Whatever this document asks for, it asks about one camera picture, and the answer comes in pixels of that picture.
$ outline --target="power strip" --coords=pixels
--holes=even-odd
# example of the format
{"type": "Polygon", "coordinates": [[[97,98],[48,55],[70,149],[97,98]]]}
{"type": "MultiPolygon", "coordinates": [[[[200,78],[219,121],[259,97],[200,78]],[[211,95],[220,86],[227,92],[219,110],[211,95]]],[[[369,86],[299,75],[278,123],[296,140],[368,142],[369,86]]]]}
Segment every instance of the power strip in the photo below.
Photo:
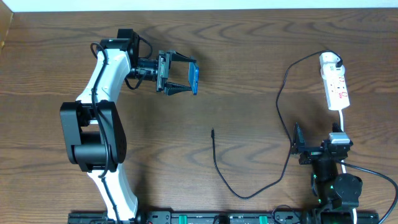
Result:
{"type": "Polygon", "coordinates": [[[319,60],[329,110],[338,111],[348,107],[348,90],[344,77],[346,70],[344,65],[336,67],[340,58],[334,53],[326,52],[321,54],[319,60]]]}

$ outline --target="wire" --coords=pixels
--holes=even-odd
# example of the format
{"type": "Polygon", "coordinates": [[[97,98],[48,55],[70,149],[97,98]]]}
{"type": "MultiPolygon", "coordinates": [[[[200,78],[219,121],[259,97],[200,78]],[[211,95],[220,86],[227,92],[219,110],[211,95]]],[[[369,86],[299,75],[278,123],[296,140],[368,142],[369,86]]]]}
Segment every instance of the wire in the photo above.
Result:
{"type": "Polygon", "coordinates": [[[318,192],[315,189],[315,178],[313,176],[313,172],[311,173],[311,190],[312,190],[312,193],[317,197],[318,196],[318,192]]]}
{"type": "Polygon", "coordinates": [[[152,56],[152,51],[153,51],[152,45],[145,38],[143,38],[143,37],[139,37],[139,38],[140,38],[140,40],[144,41],[144,43],[147,44],[150,47],[149,54],[144,57],[144,58],[150,58],[150,56],[152,56]]]}
{"type": "Polygon", "coordinates": [[[103,137],[103,141],[104,141],[104,144],[105,144],[105,168],[104,168],[104,171],[102,172],[102,174],[98,176],[98,178],[100,178],[102,183],[104,184],[104,188],[105,188],[106,194],[108,195],[109,201],[111,201],[111,204],[113,206],[113,210],[114,210],[114,212],[116,214],[116,223],[120,223],[119,213],[118,213],[118,210],[116,208],[116,204],[115,204],[115,202],[114,202],[114,200],[113,200],[113,198],[112,198],[112,196],[111,196],[111,194],[109,192],[108,185],[106,184],[106,181],[105,181],[105,175],[109,171],[109,160],[111,158],[110,157],[111,147],[108,144],[108,139],[106,138],[106,133],[105,133],[105,130],[104,130],[104,126],[103,126],[101,118],[100,118],[100,112],[98,111],[98,108],[97,108],[96,102],[95,102],[95,96],[96,96],[98,83],[100,82],[102,74],[104,73],[105,67],[108,64],[108,56],[106,55],[105,49],[99,43],[94,42],[94,43],[90,44],[90,49],[91,49],[91,52],[93,53],[95,58],[98,58],[98,56],[97,56],[97,54],[94,51],[94,48],[93,48],[94,45],[96,46],[97,51],[98,50],[101,51],[102,54],[104,55],[104,61],[103,61],[101,70],[99,71],[97,79],[95,80],[93,88],[91,89],[91,103],[93,105],[94,115],[95,115],[95,117],[97,119],[99,130],[101,131],[101,134],[102,134],[102,137],[103,137]]]}
{"type": "Polygon", "coordinates": [[[287,208],[291,209],[291,211],[292,211],[293,214],[298,218],[298,220],[301,220],[301,215],[298,215],[298,214],[293,210],[292,207],[290,207],[290,206],[288,206],[288,205],[278,205],[278,206],[272,211],[272,213],[271,213],[271,218],[272,218],[276,223],[279,223],[279,224],[280,224],[280,222],[278,222],[278,221],[275,219],[275,212],[276,212],[276,210],[277,210],[278,208],[280,208],[280,207],[287,207],[287,208]]]}
{"type": "Polygon", "coordinates": [[[282,178],[284,177],[285,171],[286,171],[286,167],[287,167],[287,164],[288,164],[289,159],[290,159],[290,150],[291,150],[292,146],[294,145],[294,142],[292,142],[292,138],[290,137],[290,134],[289,134],[289,132],[288,132],[288,130],[287,130],[287,128],[286,128],[286,125],[285,125],[285,123],[284,123],[284,120],[283,120],[283,118],[282,118],[282,115],[280,114],[279,107],[278,107],[279,97],[280,97],[280,94],[282,93],[282,90],[283,90],[284,87],[285,87],[286,79],[287,79],[287,74],[289,73],[289,69],[290,69],[291,67],[293,67],[293,65],[295,65],[295,64],[297,64],[297,63],[301,62],[302,60],[305,60],[305,59],[307,59],[307,58],[309,58],[309,57],[312,57],[312,56],[317,55],[317,54],[322,54],[322,53],[325,53],[325,52],[331,52],[331,53],[335,54],[335,55],[340,59],[340,61],[338,62],[339,65],[338,65],[337,67],[340,67],[340,66],[343,64],[343,59],[342,59],[338,54],[336,54],[334,51],[332,51],[332,50],[321,50],[321,51],[315,52],[315,53],[313,53],[313,54],[310,54],[310,55],[308,55],[308,56],[306,56],[306,57],[304,57],[304,58],[301,58],[300,60],[298,60],[298,61],[294,62],[293,64],[291,64],[291,65],[288,67],[288,69],[286,70],[285,78],[284,78],[284,81],[283,81],[283,83],[282,83],[282,86],[280,87],[280,90],[279,90],[279,92],[278,92],[278,95],[276,96],[275,104],[276,104],[276,110],[277,110],[277,112],[278,112],[280,122],[282,123],[282,125],[283,125],[283,127],[284,127],[284,130],[285,130],[285,133],[286,133],[286,135],[287,135],[287,137],[288,137],[288,139],[289,139],[290,147],[289,147],[289,152],[288,152],[288,154],[287,154],[287,158],[286,158],[286,161],[285,161],[285,164],[284,164],[284,168],[283,168],[283,170],[282,170],[282,173],[281,173],[279,179],[277,179],[275,182],[273,182],[273,183],[271,183],[271,184],[269,184],[269,185],[267,185],[267,186],[261,188],[260,190],[258,190],[257,192],[255,192],[254,194],[252,194],[252,195],[250,195],[250,196],[243,197],[243,196],[238,195],[238,194],[229,186],[229,184],[227,183],[227,181],[224,179],[223,175],[221,174],[220,170],[218,169],[217,161],[216,161],[215,131],[214,131],[214,129],[211,130],[211,138],[213,139],[213,160],[214,160],[214,166],[216,167],[216,170],[217,170],[218,175],[220,175],[221,179],[223,180],[224,184],[227,186],[227,188],[229,189],[229,191],[231,191],[231,193],[232,193],[233,195],[237,196],[237,198],[240,198],[240,199],[243,199],[243,200],[247,200],[247,199],[253,198],[253,197],[256,196],[257,194],[259,194],[259,193],[261,193],[262,191],[268,189],[269,187],[272,187],[273,185],[278,184],[278,183],[282,180],[282,178]]]}
{"type": "Polygon", "coordinates": [[[282,180],[283,176],[285,175],[285,170],[286,170],[286,167],[287,167],[287,163],[288,163],[288,161],[289,161],[290,152],[289,152],[289,154],[287,155],[286,162],[285,162],[285,165],[284,165],[284,169],[283,169],[283,171],[282,171],[282,174],[280,175],[280,177],[279,177],[279,179],[278,179],[277,181],[275,181],[275,182],[273,182],[273,183],[271,183],[271,184],[269,184],[269,185],[267,185],[267,186],[261,188],[261,189],[258,190],[256,193],[254,193],[254,194],[252,194],[252,195],[250,195],[250,196],[243,197],[243,196],[238,195],[238,194],[229,186],[229,184],[227,183],[227,181],[224,179],[223,175],[221,174],[220,170],[218,169],[217,160],[216,160],[216,146],[215,146],[215,132],[214,132],[214,129],[211,130],[211,138],[213,139],[213,161],[214,161],[214,166],[216,167],[217,173],[218,173],[218,175],[220,175],[221,179],[223,180],[223,182],[224,182],[224,184],[227,186],[227,188],[231,191],[231,193],[232,193],[233,195],[237,196],[237,198],[240,198],[240,199],[243,199],[243,200],[247,200],[247,199],[253,198],[253,197],[256,196],[257,194],[261,193],[263,190],[268,189],[269,187],[272,187],[272,186],[275,185],[275,184],[278,184],[278,183],[282,180]]]}
{"type": "Polygon", "coordinates": [[[104,48],[99,43],[94,42],[94,43],[91,43],[90,49],[91,49],[91,52],[94,54],[95,58],[98,58],[98,56],[95,54],[95,51],[93,49],[94,45],[96,46],[97,50],[101,51],[102,54],[104,55],[104,61],[103,61],[101,70],[99,71],[97,79],[95,80],[93,88],[91,89],[91,103],[93,104],[94,115],[98,122],[99,130],[101,131],[103,141],[105,144],[105,158],[106,158],[105,159],[105,168],[104,168],[104,172],[98,176],[99,178],[103,178],[103,177],[105,177],[106,173],[109,171],[110,145],[108,144],[108,138],[106,137],[105,129],[102,124],[102,120],[100,118],[100,113],[96,106],[95,96],[96,96],[96,92],[97,92],[98,83],[100,82],[102,74],[104,73],[105,67],[108,64],[108,56],[106,55],[104,48]]]}
{"type": "Polygon", "coordinates": [[[229,217],[226,215],[221,215],[221,214],[218,214],[218,215],[216,215],[216,217],[214,217],[213,224],[215,224],[217,222],[217,220],[219,220],[221,217],[225,217],[227,219],[227,224],[229,224],[229,217]]]}
{"type": "Polygon", "coordinates": [[[374,175],[376,175],[376,176],[378,176],[378,177],[382,177],[383,179],[388,180],[388,181],[394,186],[394,188],[396,189],[396,195],[395,195],[395,197],[394,197],[394,201],[392,201],[392,204],[391,204],[390,208],[388,209],[388,211],[386,212],[386,214],[385,214],[385,215],[380,219],[380,221],[378,222],[378,224],[382,224],[382,223],[386,220],[386,218],[391,214],[391,212],[393,211],[394,207],[395,207],[396,204],[397,204],[397,201],[398,201],[398,185],[397,185],[397,183],[395,183],[390,177],[388,177],[388,176],[386,176],[386,175],[384,175],[384,174],[381,174],[381,173],[379,173],[379,172],[376,172],[376,171],[373,171],[373,170],[369,170],[369,169],[365,169],[365,168],[362,168],[362,167],[359,167],[359,166],[347,164],[347,163],[341,162],[341,161],[339,161],[339,160],[336,160],[335,162],[337,162],[337,163],[339,163],[339,164],[341,164],[341,165],[350,167],[350,168],[354,168],[354,169],[357,169],[357,170],[360,170],[360,171],[363,171],[363,172],[367,172],[367,173],[370,173],[370,174],[374,174],[374,175]]]}
{"type": "Polygon", "coordinates": [[[117,208],[116,203],[114,202],[114,200],[112,198],[111,192],[108,189],[108,185],[106,184],[105,178],[102,178],[101,182],[104,184],[106,195],[109,197],[109,200],[111,201],[111,204],[112,204],[112,207],[113,207],[113,211],[114,211],[114,214],[116,216],[116,223],[119,224],[120,223],[120,218],[119,218],[118,208],[117,208]]]}
{"type": "MultiPolygon", "coordinates": [[[[338,110],[338,114],[340,117],[340,129],[344,132],[343,110],[338,110]]],[[[347,173],[346,166],[344,166],[343,164],[341,164],[341,171],[343,171],[344,174],[347,173]]],[[[353,221],[354,221],[354,224],[356,224],[358,221],[358,215],[356,213],[356,208],[353,208],[353,221]]]]}
{"type": "Polygon", "coordinates": [[[338,110],[338,114],[340,116],[340,129],[344,132],[344,117],[343,117],[343,111],[338,110]]]}
{"type": "Polygon", "coordinates": [[[128,87],[130,90],[136,90],[136,89],[138,89],[139,85],[141,85],[142,81],[144,81],[145,76],[146,76],[148,73],[150,73],[150,71],[147,71],[147,70],[146,70],[145,74],[143,74],[143,75],[141,76],[141,78],[138,80],[138,82],[137,82],[137,84],[136,84],[136,87],[132,87],[132,86],[130,85],[130,83],[129,83],[129,80],[127,80],[127,78],[124,78],[124,81],[126,82],[126,85],[127,85],[127,87],[128,87]]]}

